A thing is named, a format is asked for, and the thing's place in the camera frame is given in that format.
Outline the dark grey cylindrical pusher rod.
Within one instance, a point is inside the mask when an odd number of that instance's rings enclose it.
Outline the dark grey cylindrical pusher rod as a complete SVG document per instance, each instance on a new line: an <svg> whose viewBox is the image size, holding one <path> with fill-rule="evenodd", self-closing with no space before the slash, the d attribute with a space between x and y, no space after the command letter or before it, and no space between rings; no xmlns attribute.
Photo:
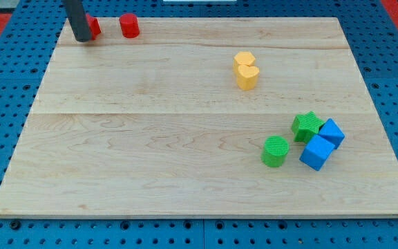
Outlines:
<svg viewBox="0 0 398 249"><path fill-rule="evenodd" d="M89 42L92 37L81 0L62 0L70 27L77 42Z"/></svg>

